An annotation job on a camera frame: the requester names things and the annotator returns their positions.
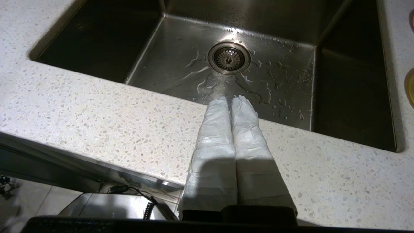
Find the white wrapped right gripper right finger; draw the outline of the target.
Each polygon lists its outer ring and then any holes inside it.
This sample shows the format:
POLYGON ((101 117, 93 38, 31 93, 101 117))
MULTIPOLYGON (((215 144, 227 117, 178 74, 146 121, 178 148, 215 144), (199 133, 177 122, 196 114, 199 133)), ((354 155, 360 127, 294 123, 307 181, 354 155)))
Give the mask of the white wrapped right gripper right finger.
POLYGON ((244 96, 232 99, 231 121, 238 202, 241 205, 295 208, 260 129, 258 113, 244 96))

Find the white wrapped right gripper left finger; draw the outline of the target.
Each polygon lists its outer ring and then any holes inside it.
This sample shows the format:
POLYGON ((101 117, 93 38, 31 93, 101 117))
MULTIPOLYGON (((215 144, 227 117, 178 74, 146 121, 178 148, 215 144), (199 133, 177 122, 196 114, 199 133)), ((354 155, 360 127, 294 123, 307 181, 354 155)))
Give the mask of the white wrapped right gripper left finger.
POLYGON ((198 131, 180 211, 221 211, 237 204, 235 148, 226 97, 212 100, 198 131))

